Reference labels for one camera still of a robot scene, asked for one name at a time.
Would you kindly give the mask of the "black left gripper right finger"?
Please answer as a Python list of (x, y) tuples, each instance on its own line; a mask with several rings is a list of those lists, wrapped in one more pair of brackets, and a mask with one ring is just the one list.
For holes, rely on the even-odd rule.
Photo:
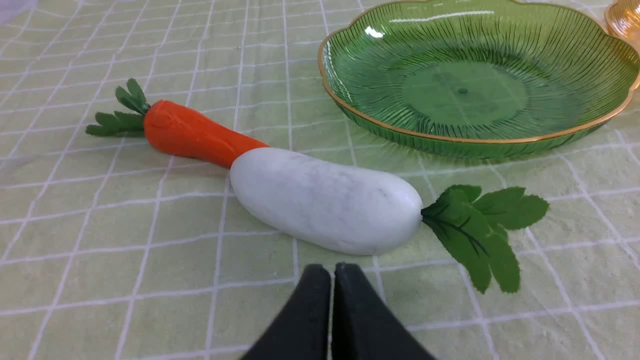
[(334, 269), (331, 357), (334, 360), (434, 360), (398, 321), (361, 267)]

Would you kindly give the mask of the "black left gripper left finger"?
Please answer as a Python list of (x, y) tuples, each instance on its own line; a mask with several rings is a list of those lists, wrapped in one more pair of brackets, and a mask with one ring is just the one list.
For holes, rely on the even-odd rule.
[(307, 265), (285, 305), (242, 359), (325, 360), (331, 291), (329, 272), (320, 264)]

